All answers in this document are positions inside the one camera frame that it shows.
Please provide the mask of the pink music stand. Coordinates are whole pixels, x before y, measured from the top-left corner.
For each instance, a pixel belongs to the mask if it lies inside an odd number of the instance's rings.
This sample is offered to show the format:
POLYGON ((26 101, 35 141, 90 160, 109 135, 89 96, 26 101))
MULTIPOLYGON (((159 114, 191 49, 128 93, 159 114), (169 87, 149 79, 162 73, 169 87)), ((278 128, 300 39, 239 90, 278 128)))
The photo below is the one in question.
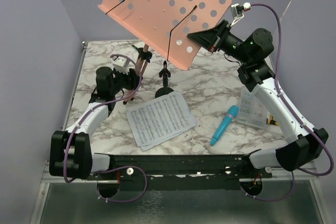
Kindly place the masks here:
POLYGON ((168 62, 187 70, 200 46, 188 33, 212 28, 232 0, 102 0, 99 9, 168 62))

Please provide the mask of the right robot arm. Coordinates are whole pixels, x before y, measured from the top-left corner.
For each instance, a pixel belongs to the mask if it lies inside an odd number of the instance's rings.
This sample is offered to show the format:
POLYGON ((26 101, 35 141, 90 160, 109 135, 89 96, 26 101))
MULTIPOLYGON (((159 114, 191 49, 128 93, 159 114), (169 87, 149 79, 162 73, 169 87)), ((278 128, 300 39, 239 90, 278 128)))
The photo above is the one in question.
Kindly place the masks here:
POLYGON ((223 51, 241 62, 238 77, 275 117, 287 144, 283 147, 254 151, 241 164, 246 177, 254 177, 261 168, 282 167, 293 171, 318 158, 329 135, 317 129, 298 111, 275 83, 275 74, 265 58, 274 50, 272 34, 258 28, 241 40, 230 32, 226 20, 217 26, 187 35, 188 39, 210 52, 223 51))

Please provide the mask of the black microphone stand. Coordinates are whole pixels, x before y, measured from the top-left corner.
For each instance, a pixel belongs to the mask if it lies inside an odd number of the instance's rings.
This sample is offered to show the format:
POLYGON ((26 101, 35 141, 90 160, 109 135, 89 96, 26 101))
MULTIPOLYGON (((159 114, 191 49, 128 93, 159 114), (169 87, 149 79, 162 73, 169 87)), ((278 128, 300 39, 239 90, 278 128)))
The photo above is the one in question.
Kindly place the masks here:
POLYGON ((167 61, 163 62, 163 69, 159 72, 159 77, 162 78, 163 87, 159 88, 155 93, 155 98, 161 97, 163 95, 167 95, 174 90, 169 87, 169 78, 171 77, 171 73, 167 68, 167 61))

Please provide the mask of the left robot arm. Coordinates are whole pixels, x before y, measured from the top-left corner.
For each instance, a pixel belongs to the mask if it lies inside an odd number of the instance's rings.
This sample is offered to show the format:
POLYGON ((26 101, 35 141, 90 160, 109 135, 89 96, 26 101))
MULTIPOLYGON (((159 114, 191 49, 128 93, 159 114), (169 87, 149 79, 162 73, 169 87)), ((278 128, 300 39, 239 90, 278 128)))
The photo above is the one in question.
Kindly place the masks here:
POLYGON ((51 137, 49 173, 63 177, 68 183, 86 179, 98 171, 104 179, 115 175, 116 166, 104 154, 92 154, 90 138, 100 124, 112 113, 120 91, 137 90, 140 76, 134 69, 126 72, 116 68, 100 67, 96 70, 96 87, 91 93, 83 115, 64 131, 55 131, 51 137))

